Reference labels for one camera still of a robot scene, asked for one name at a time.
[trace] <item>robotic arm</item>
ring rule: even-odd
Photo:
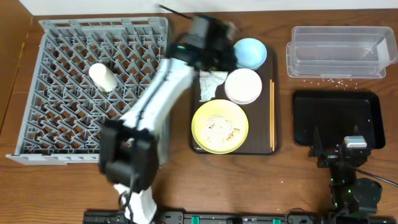
[[[156,212],[152,185],[159,168],[160,128],[198,71],[233,71],[235,26],[198,15],[185,43],[170,46],[149,89],[120,120],[107,120],[100,132],[99,169],[121,195],[125,216],[148,224]]]

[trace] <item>blue bowl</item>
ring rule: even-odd
[[[234,45],[238,68],[257,70],[267,59],[266,46],[253,38],[241,39]]]

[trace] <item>yellow bowl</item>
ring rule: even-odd
[[[206,140],[203,129],[206,120],[214,115],[224,117],[234,124],[234,128],[240,129],[233,141],[215,147]],[[214,154],[226,154],[242,145],[249,132],[249,121],[244,111],[235,103],[228,100],[212,100],[202,105],[193,115],[191,129],[193,138],[202,149]]]

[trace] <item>white wall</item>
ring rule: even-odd
[[[34,16],[165,12],[398,8],[398,0],[20,0]]]

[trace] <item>tray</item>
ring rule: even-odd
[[[277,57],[275,50],[266,45],[267,47],[267,60],[258,68],[256,71],[262,81],[262,91],[253,103],[248,105],[239,105],[249,120],[249,132],[245,142],[237,148],[237,150],[230,152],[229,154],[236,155],[272,155],[278,151],[281,147],[281,137],[280,132],[280,106],[279,106],[279,79],[278,79],[278,66]],[[269,137],[269,80],[272,79],[275,83],[275,151],[270,147],[270,137]],[[225,94],[224,84],[217,87],[215,99],[228,100]],[[192,86],[192,100],[191,100],[191,117],[192,122],[193,115],[196,110],[206,102],[199,102],[200,100],[200,84],[199,78],[193,82]],[[202,149],[194,140],[192,132],[189,132],[190,147],[194,152],[200,154],[211,154],[204,149]]]
[[[294,140],[312,146],[318,126],[322,145],[335,147],[354,127],[371,149],[386,145],[379,97],[371,92],[296,91],[293,95]]]
[[[45,34],[14,155],[23,164],[98,162],[98,132],[105,119],[138,100],[167,48],[163,17],[39,21]],[[88,70],[106,64],[118,85],[99,91]],[[169,146],[165,123],[160,143]]]

